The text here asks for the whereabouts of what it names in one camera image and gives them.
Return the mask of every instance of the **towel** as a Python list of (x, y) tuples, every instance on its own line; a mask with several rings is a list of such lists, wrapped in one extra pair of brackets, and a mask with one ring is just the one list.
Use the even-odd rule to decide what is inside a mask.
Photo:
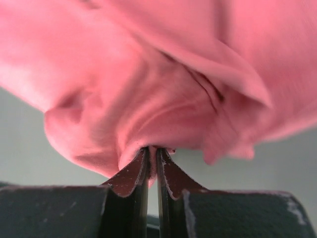
[(252, 159), (317, 123), (315, 0), (0, 0), (0, 86), (111, 177), (150, 146)]

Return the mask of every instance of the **pink garment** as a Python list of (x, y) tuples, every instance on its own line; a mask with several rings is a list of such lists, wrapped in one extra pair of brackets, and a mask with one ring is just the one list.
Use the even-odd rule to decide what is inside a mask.
[(60, 154), (106, 177), (148, 145), (250, 159), (317, 122), (316, 12), (316, 0), (0, 0), (0, 85), (44, 112)]

